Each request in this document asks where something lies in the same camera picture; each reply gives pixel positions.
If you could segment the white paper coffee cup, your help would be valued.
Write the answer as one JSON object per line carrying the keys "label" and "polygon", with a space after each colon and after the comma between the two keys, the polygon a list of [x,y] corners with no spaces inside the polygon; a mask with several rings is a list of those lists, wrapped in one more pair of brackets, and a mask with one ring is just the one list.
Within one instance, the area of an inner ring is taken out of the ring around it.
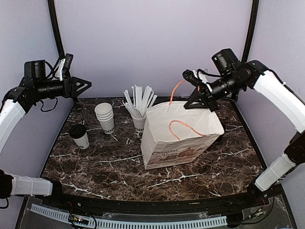
{"label": "white paper coffee cup", "polygon": [[78,148],[84,150],[90,146],[89,139],[87,133],[85,133],[82,137],[80,138],[73,138],[74,142],[78,146]]}

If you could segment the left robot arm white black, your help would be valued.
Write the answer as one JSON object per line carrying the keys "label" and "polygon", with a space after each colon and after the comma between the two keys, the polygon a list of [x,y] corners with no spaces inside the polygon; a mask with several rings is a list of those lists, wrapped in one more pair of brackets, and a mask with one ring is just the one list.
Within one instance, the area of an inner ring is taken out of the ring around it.
{"label": "left robot arm white black", "polygon": [[[24,64],[24,77],[19,86],[9,90],[0,109],[0,147],[4,148],[11,133],[20,120],[44,99],[58,97],[71,98],[74,101],[92,83],[77,77],[66,76],[73,55],[67,54],[54,67],[45,60],[30,61]],[[0,172],[0,197],[44,196],[57,208],[67,204],[67,197],[59,190],[57,182],[44,178],[18,176]]]}

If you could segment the white printed paper bag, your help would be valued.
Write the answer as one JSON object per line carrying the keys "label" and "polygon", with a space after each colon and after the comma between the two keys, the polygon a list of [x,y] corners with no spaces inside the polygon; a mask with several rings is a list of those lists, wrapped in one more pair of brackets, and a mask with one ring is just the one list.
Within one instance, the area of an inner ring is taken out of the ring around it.
{"label": "white printed paper bag", "polygon": [[146,170],[193,162],[224,134],[215,112],[184,104],[170,99],[147,110],[141,141]]}

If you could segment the black plastic cup lid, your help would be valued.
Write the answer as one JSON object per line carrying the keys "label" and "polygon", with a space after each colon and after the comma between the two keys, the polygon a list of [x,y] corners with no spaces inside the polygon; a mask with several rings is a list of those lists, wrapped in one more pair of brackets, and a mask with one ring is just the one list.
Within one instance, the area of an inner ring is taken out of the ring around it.
{"label": "black plastic cup lid", "polygon": [[86,127],[82,124],[75,124],[70,127],[69,135],[73,139],[79,139],[85,136],[86,134]]}

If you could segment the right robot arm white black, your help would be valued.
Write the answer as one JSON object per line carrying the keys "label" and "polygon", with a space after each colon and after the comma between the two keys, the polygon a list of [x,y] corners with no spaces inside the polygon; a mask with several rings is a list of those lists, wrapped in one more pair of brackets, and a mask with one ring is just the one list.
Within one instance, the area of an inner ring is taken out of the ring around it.
{"label": "right robot arm white black", "polygon": [[196,88],[184,104],[185,109],[215,111],[217,100],[250,88],[272,102],[296,129],[284,152],[248,186],[243,203],[253,207],[263,192],[305,162],[305,103],[273,70],[257,60],[242,63],[231,49],[223,49],[212,61],[219,72],[212,83],[205,79],[208,74],[201,69],[183,72],[183,78]]}

